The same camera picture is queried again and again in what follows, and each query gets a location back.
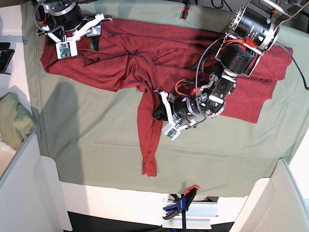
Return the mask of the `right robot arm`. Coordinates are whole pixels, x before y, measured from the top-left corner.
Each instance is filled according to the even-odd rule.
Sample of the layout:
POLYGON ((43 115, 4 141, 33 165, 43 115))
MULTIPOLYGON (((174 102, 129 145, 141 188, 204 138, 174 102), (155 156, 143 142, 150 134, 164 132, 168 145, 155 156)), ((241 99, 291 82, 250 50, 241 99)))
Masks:
POLYGON ((101 35, 101 23, 109 20, 104 14, 83 15, 78 0, 42 0, 33 11, 36 27, 55 42, 57 58, 78 55, 77 42, 83 36, 90 38, 90 49, 98 51, 101 35), (53 24, 40 23, 37 19, 39 10, 50 16, 53 24))

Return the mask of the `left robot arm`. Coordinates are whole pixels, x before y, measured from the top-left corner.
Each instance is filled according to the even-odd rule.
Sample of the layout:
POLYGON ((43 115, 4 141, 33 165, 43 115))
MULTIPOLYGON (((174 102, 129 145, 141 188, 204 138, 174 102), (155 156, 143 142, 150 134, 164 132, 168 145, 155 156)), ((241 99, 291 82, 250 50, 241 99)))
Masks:
POLYGON ((177 94, 157 90, 161 103, 155 109, 156 120, 167 121, 173 126, 198 124, 197 116, 216 117, 225 108, 225 98, 236 88, 239 75, 250 76, 260 57, 277 42, 279 26, 300 13, 307 0, 287 0, 286 7, 277 0, 249 0, 231 19, 225 36, 212 42, 203 52, 194 69, 202 70, 202 62, 215 54, 217 63, 207 81, 183 80, 192 84, 191 93, 177 94))

